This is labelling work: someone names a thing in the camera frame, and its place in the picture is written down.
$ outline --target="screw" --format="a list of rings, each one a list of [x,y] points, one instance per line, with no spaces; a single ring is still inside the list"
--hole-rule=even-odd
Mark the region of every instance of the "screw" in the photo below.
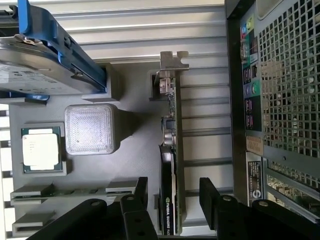
[[[65,41],[65,43],[66,43],[68,46],[71,45],[71,40],[70,40],[69,37],[65,38],[64,41]]]
[[[98,206],[100,204],[100,202],[99,201],[95,201],[95,202],[93,202],[93,203],[91,203],[91,206]]]
[[[262,206],[262,207],[268,207],[269,206],[269,204],[267,202],[265,202],[265,201],[260,201],[259,205]]]
[[[224,196],[222,199],[227,202],[230,202],[232,200],[231,197],[229,197],[229,196]]]
[[[23,39],[23,42],[24,42],[25,44],[35,44],[34,41],[28,39],[27,37],[25,37],[25,38]]]

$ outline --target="metal panel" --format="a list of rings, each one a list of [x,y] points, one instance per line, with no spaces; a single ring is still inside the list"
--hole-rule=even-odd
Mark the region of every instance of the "metal panel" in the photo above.
[[[184,160],[232,157],[231,135],[183,138]]]
[[[1,1],[0,9],[8,9],[8,5],[15,2]],[[157,113],[146,119],[145,125],[134,136],[121,143],[122,148],[139,150],[139,153],[134,156],[126,155],[122,160],[119,160],[119,153],[107,158],[76,157],[72,159],[74,170],[68,176],[69,181],[54,179],[58,186],[83,185],[86,183],[84,179],[88,184],[105,184],[115,178],[143,175],[149,177],[150,194],[158,192],[156,153],[158,144],[161,143],[161,133],[154,131],[159,127],[157,122],[161,111],[158,110],[162,110],[165,105],[162,102],[149,102],[145,105],[139,103],[148,99],[144,83],[150,81],[147,72],[159,68],[160,51],[189,51],[189,57],[183,63],[190,64],[190,71],[183,73],[181,77],[183,98],[188,99],[182,101],[184,129],[198,131],[230,127],[224,0],[31,0],[31,3],[52,12],[58,22],[98,63],[116,64],[115,68],[125,79],[126,89],[121,101],[115,103],[117,106],[141,114],[153,113],[152,109],[157,109]],[[62,121],[66,106],[83,103],[86,102],[76,97],[64,96],[61,99],[53,97],[43,107],[10,108],[14,116],[11,124],[14,123],[16,128],[11,133],[14,144],[15,189],[24,183],[18,167],[21,158],[20,143],[16,143],[22,124],[30,121]],[[147,142],[154,154],[144,154],[145,145],[132,148],[131,144],[136,141]],[[184,137],[183,145],[186,161],[198,160],[201,163],[197,167],[185,169],[189,176],[189,189],[198,190],[199,177],[210,177],[217,187],[233,186],[230,134]],[[212,165],[202,166],[205,161]],[[17,217],[21,217],[25,211],[25,208],[17,207]],[[150,214],[156,222],[154,213]],[[183,227],[183,234],[203,235],[214,232],[205,223],[192,225],[189,222]]]
[[[320,5],[295,0],[278,8],[259,33],[264,156],[319,178]]]
[[[232,165],[196,166],[184,169],[185,190],[199,189],[199,179],[203,176],[210,178],[216,188],[233,186]]]

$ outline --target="ventilation grille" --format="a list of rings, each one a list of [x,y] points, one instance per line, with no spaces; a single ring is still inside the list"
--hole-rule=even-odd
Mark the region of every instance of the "ventilation grille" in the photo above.
[[[320,157],[320,0],[299,0],[259,34],[264,144]]]

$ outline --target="sticker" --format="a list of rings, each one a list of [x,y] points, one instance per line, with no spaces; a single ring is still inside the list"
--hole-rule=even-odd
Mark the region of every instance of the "sticker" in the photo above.
[[[22,152],[24,165],[52,167],[59,163],[58,137],[54,133],[24,135]]]
[[[263,156],[264,154],[264,142],[260,137],[246,136],[246,149],[249,152]]]
[[[253,201],[263,199],[262,167],[261,161],[247,161],[247,190],[248,206]]]
[[[254,25],[255,25],[254,15],[251,15],[245,24],[247,33],[250,33],[252,31],[252,29],[254,29]]]
[[[81,94],[51,77],[30,68],[0,64],[0,88],[25,94]]]

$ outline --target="usb port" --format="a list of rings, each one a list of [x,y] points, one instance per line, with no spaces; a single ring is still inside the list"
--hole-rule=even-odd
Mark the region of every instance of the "usb port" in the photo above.
[[[253,79],[257,77],[258,68],[256,64],[251,67],[251,74]]]
[[[251,100],[248,100],[249,101],[249,111],[251,112],[252,111],[252,101]]]

